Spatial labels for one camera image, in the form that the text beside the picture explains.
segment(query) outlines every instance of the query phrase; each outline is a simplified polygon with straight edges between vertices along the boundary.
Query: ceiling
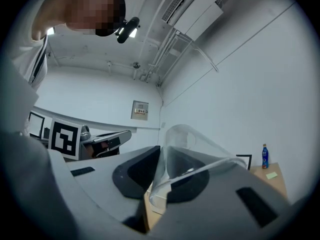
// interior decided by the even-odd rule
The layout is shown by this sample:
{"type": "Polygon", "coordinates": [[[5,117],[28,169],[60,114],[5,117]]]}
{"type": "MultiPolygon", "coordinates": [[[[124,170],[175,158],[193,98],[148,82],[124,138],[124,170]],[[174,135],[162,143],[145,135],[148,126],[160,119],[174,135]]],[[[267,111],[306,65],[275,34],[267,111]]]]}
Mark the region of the ceiling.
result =
{"type": "MultiPolygon", "coordinates": [[[[170,30],[170,26],[161,20],[160,11],[141,53],[145,36],[161,2],[162,0],[126,0],[126,19],[139,17],[140,28],[136,37],[129,37],[124,44],[119,44],[115,35],[99,37],[72,31],[64,25],[55,27],[55,34],[48,37],[47,61],[49,70],[50,67],[59,65],[108,71],[108,62],[111,62],[112,74],[132,77],[135,73],[132,64],[139,62],[141,65],[137,73],[137,79],[139,79],[148,71],[148,64],[153,62],[159,47],[170,30]]],[[[157,78],[156,75],[153,76],[154,81],[157,81],[157,78]]]]}

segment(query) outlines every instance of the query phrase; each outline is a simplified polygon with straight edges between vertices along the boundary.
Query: black frame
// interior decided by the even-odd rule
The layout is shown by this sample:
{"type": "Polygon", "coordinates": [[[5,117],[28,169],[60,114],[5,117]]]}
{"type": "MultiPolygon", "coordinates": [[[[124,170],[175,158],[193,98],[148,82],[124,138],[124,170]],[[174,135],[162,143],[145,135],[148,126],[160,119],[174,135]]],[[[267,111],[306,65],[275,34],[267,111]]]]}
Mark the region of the black frame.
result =
{"type": "Polygon", "coordinates": [[[30,122],[30,116],[31,115],[34,115],[34,116],[36,116],[38,118],[41,118],[42,119],[42,123],[41,123],[40,135],[37,136],[37,135],[34,135],[34,134],[30,133],[30,136],[34,137],[34,138],[37,138],[37,139],[41,139],[42,138],[42,131],[44,129],[45,118],[43,116],[41,116],[41,115],[38,115],[38,114],[33,113],[33,112],[30,112],[30,114],[29,114],[29,122],[30,122]]]}
{"type": "Polygon", "coordinates": [[[251,168],[251,160],[252,160],[252,154],[236,154],[238,158],[249,158],[249,165],[248,165],[248,171],[251,168]]]}

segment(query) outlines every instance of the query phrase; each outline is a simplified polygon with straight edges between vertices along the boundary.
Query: air vent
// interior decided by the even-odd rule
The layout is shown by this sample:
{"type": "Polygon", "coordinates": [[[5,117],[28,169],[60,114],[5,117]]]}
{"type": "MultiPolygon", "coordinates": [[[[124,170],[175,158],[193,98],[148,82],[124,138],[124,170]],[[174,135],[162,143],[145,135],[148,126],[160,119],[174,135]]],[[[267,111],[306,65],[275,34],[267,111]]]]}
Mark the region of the air vent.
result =
{"type": "Polygon", "coordinates": [[[168,6],[168,8],[166,9],[162,20],[167,22],[170,17],[172,16],[172,14],[176,11],[176,9],[179,7],[179,5],[181,4],[183,0],[173,0],[172,3],[168,6]]]}

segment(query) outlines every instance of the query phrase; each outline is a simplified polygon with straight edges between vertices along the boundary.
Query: wooden table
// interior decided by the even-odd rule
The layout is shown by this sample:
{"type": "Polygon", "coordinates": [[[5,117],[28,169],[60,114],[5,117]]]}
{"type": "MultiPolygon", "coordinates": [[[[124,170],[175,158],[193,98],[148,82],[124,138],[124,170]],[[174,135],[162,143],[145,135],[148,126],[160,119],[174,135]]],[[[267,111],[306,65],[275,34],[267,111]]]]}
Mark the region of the wooden table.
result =
{"type": "Polygon", "coordinates": [[[151,204],[149,202],[148,192],[146,192],[144,194],[143,198],[144,198],[144,205],[145,205],[146,220],[148,223],[149,230],[151,230],[157,224],[157,222],[160,220],[162,215],[154,212],[151,209],[151,204]]]}
{"type": "Polygon", "coordinates": [[[287,196],[287,189],[285,185],[284,177],[281,173],[280,167],[278,163],[269,164],[267,169],[262,169],[262,166],[251,166],[250,172],[253,173],[255,176],[263,180],[265,183],[272,186],[275,190],[277,190],[280,194],[282,194],[286,199],[287,196]],[[271,174],[275,172],[278,174],[277,177],[268,179],[267,174],[271,174]]]}

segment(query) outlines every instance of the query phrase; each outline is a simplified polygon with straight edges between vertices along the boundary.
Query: yellow sticky note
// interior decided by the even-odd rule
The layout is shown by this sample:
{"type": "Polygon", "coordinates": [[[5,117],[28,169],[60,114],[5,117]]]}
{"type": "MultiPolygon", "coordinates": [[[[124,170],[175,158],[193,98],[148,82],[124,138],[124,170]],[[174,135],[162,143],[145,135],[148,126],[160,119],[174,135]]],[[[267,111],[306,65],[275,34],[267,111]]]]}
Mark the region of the yellow sticky note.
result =
{"type": "Polygon", "coordinates": [[[271,172],[269,174],[266,174],[265,176],[267,177],[268,180],[271,180],[271,179],[277,177],[278,174],[276,174],[276,172],[271,172]]]}

